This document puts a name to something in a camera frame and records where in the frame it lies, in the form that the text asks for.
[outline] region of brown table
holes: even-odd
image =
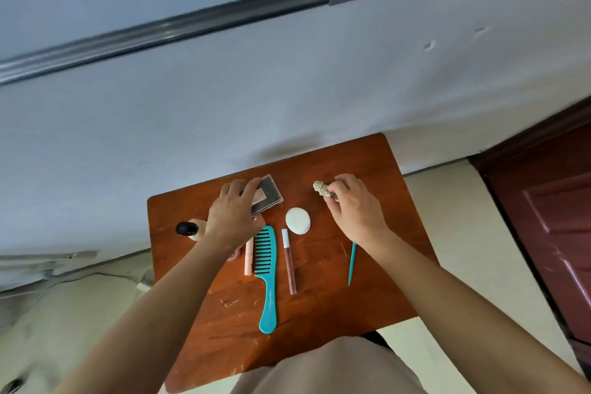
[[[305,235],[290,233],[297,294],[290,295],[283,251],[277,259],[277,329],[258,329],[264,282],[244,276],[244,259],[227,262],[213,281],[187,341],[168,374],[166,389],[177,393],[284,358],[307,352],[340,336],[370,330],[416,316],[386,273],[358,247],[351,286],[347,287],[351,242],[330,216],[316,180],[352,173],[379,199],[388,225],[410,245],[437,262],[427,234],[386,138],[379,134],[341,143],[212,181],[152,196],[148,219],[156,281],[195,242],[174,231],[179,221],[206,219],[225,182],[271,174],[285,201],[263,213],[278,246],[285,213],[308,211]]]

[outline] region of dark red door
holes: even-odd
[[[573,336],[591,344],[591,125],[486,175]]]

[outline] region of beige clothing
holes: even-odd
[[[232,394],[426,394],[396,354],[360,337],[343,337],[243,374]]]

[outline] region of floor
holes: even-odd
[[[543,294],[468,162],[405,178],[440,264],[501,308],[534,337],[580,371]],[[150,278],[144,253],[45,282],[23,296],[3,299],[0,386],[22,373],[19,394],[48,393],[133,303],[137,281]],[[430,394],[473,393],[419,318],[380,330]],[[238,376],[189,391],[229,392]]]

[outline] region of wide-tooth comb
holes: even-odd
[[[275,269],[277,268],[277,241],[271,226],[265,226],[255,235],[253,273],[265,281],[265,305],[262,309],[259,329],[271,333],[277,327],[275,307]]]

